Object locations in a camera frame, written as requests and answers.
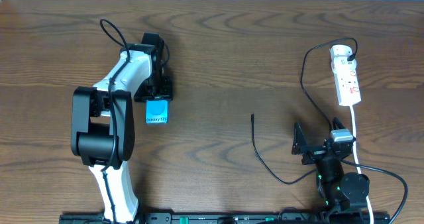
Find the blue Galaxy smartphone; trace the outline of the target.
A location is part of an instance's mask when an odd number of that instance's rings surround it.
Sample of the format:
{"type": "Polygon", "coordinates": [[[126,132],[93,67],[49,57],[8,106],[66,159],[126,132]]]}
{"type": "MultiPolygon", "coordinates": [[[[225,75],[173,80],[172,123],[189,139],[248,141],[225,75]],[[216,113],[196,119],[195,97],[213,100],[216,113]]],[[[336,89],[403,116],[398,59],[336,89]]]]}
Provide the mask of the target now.
{"type": "Polygon", "coordinates": [[[146,123],[149,125],[166,124],[168,122],[168,101],[152,100],[146,102],[146,123]]]}

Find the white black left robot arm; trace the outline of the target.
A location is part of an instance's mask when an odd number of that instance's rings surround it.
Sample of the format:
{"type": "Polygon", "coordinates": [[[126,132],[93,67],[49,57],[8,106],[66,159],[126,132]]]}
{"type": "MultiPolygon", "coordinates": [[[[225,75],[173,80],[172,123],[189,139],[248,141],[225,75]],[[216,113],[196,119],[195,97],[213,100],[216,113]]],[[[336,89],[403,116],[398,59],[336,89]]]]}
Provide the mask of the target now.
{"type": "Polygon", "coordinates": [[[115,67],[73,94],[71,149],[97,180],[105,205],[100,214],[61,215],[60,223],[142,223],[129,173],[135,142],[133,103],[146,105],[146,123],[166,124],[172,82],[164,75],[164,40],[145,33],[122,43],[115,67]]]}

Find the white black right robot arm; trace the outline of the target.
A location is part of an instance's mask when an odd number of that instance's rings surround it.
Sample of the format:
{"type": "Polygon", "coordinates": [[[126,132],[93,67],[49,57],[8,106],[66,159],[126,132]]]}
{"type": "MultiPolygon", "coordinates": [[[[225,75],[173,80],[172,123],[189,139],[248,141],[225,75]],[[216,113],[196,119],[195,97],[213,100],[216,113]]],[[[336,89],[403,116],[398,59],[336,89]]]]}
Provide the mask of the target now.
{"type": "Polygon", "coordinates": [[[337,119],[329,138],[322,145],[309,145],[299,123],[294,125],[291,153],[301,155],[303,165],[314,164],[317,169],[317,187],[330,209],[343,213],[367,208],[369,179],[364,174],[346,173],[342,161],[352,154],[356,137],[337,119]]]}

